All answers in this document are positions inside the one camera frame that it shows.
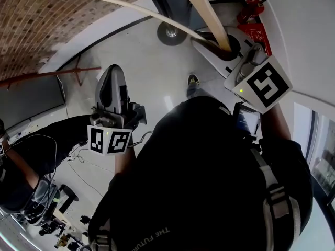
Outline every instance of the black and white marker cube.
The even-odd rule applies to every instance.
[[[274,55],[232,89],[260,113],[267,112],[291,90],[292,84]]]
[[[104,128],[88,125],[88,149],[104,156],[125,153],[131,133],[131,129]]]

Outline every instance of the white wall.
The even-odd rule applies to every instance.
[[[335,0],[269,3],[286,44],[294,90],[335,104]],[[271,29],[266,32],[271,36]]]
[[[294,103],[294,128],[292,139],[301,145],[303,155],[306,156],[309,141],[312,110]]]

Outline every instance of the red object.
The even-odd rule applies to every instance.
[[[247,36],[249,36],[254,42],[260,42],[261,45],[265,48],[265,53],[268,56],[272,55],[272,51],[270,48],[270,43],[267,38],[264,25],[262,23],[252,23],[245,25],[238,25],[241,31],[243,31]]]
[[[264,6],[260,0],[246,0],[247,6],[237,15],[237,21],[245,24],[249,19],[253,19],[264,11]]]

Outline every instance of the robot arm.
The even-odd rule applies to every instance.
[[[147,124],[147,119],[145,107],[130,102],[125,76],[118,65],[111,65],[101,76],[95,100],[88,148],[102,155],[126,152],[133,130],[139,123]]]
[[[266,113],[292,90],[292,84],[274,55],[267,57],[263,47],[244,32],[225,27],[232,52],[225,52],[210,42],[191,38],[194,48],[224,77],[225,88]],[[200,31],[208,39],[211,33]]]

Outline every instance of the brick wall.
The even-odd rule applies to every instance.
[[[118,7],[96,0],[0,0],[0,81],[36,72],[58,43]]]

